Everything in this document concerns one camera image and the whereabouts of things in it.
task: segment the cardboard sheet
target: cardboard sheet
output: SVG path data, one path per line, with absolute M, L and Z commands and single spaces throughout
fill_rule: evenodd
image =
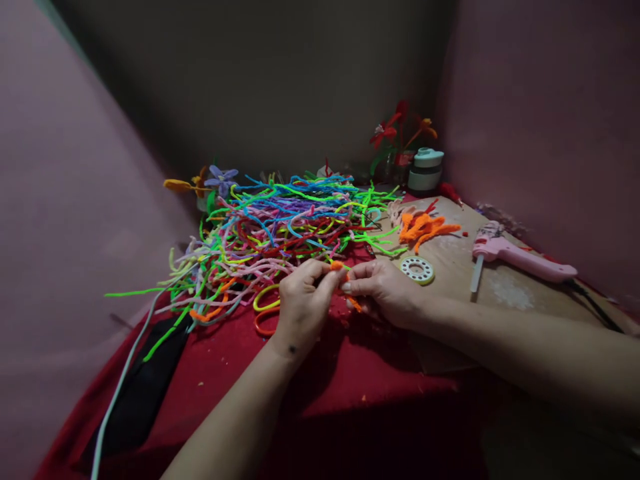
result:
M 458 223 L 462 229 L 460 232 L 435 237 L 420 246 L 419 256 L 432 264 L 435 270 L 435 280 L 423 287 L 430 294 L 482 305 L 566 317 L 601 326 L 594 312 L 581 297 L 570 295 L 566 289 L 532 277 L 500 260 L 485 262 L 478 293 L 472 295 L 470 284 L 475 260 L 471 255 L 471 248 L 477 230 L 488 220 L 468 205 L 462 209 L 446 198 L 439 198 L 435 212 L 446 217 L 446 224 Z M 403 205 L 416 205 L 424 209 L 434 199 L 422 199 Z M 383 231 L 391 230 L 388 217 L 382 218 L 380 224 Z M 465 231 L 468 232 L 468 237 L 462 236 L 462 232 Z M 505 236 L 515 245 L 526 246 L 512 235 Z M 387 246 L 389 249 L 399 244 L 398 233 L 388 236 L 387 239 L 394 242 L 394 245 Z M 399 265 L 404 258 L 412 256 L 415 256 L 415 252 L 411 249 L 392 259 L 392 262 Z M 588 288 L 587 290 L 625 332 L 640 333 L 638 324 L 606 299 Z M 412 344 L 426 374 L 446 373 L 476 366 L 468 357 L 426 337 L 414 335 Z

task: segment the red tablecloth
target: red tablecloth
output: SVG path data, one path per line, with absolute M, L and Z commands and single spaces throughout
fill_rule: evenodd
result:
M 349 263 L 368 259 L 359 249 Z M 170 316 L 156 315 L 152 323 Z M 264 346 L 253 316 L 253 309 L 239 309 L 220 325 L 191 334 L 147 442 L 104 459 L 101 478 L 162 474 Z M 80 399 L 37 479 L 85 477 L 81 452 L 102 420 L 141 325 Z M 482 369 L 424 376 L 402 331 L 350 316 L 345 300 L 334 296 L 322 338 L 285 396 L 261 476 L 486 478 L 479 438 L 503 391 L 498 384 Z

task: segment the plastic ring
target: plastic ring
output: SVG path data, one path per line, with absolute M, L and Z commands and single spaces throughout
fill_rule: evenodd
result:
M 263 337 L 270 337 L 275 333 L 275 330 L 264 330 L 260 328 L 260 323 L 262 323 L 265 320 L 264 317 L 266 317 L 268 314 L 279 312 L 279 311 L 280 311 L 280 307 L 276 307 L 268 310 L 263 310 L 262 312 L 258 313 L 255 316 L 255 318 L 253 319 L 253 325 L 255 326 L 255 330 L 256 332 L 258 332 L 259 335 L 262 335 Z
M 400 270 L 418 285 L 428 285 L 435 278 L 433 266 L 420 257 L 409 257 L 402 260 Z
M 265 310 L 269 310 L 275 307 L 280 306 L 280 299 L 276 300 L 275 302 L 273 302 L 270 305 L 267 305 L 266 307 L 258 307 L 258 302 L 260 301 L 260 299 L 262 298 L 262 296 L 271 290 L 274 289 L 278 289 L 280 288 L 280 284 L 279 283 L 274 283 L 273 285 L 268 286 L 267 288 L 263 289 L 260 293 L 258 293 L 255 298 L 253 299 L 253 309 L 256 310 L 257 312 L 262 312 Z

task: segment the yellow flower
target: yellow flower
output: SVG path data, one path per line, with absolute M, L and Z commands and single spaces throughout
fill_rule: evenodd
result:
M 200 170 L 200 175 L 191 179 L 191 181 L 195 183 L 195 194 L 200 198 L 204 198 L 205 192 L 208 190 L 205 189 L 205 180 L 207 179 L 208 170 L 209 169 L 205 165 L 202 167 L 202 170 Z
M 438 133 L 431 128 L 431 119 L 423 119 L 422 122 L 420 122 L 420 130 L 432 135 L 435 139 L 438 138 Z
M 193 190 L 193 187 L 189 182 L 185 182 L 182 180 L 165 180 L 164 186 L 165 188 L 178 193 L 184 193 L 186 191 Z

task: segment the purple pipe cleaner flower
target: purple pipe cleaner flower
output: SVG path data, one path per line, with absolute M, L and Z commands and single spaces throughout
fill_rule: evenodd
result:
M 206 180 L 205 186 L 218 187 L 218 195 L 220 195 L 224 199 L 227 198 L 231 186 L 237 185 L 237 183 L 234 182 L 232 178 L 234 178 L 238 174 L 238 170 L 232 169 L 222 171 L 215 165 L 210 166 L 209 170 L 211 171 L 213 178 Z

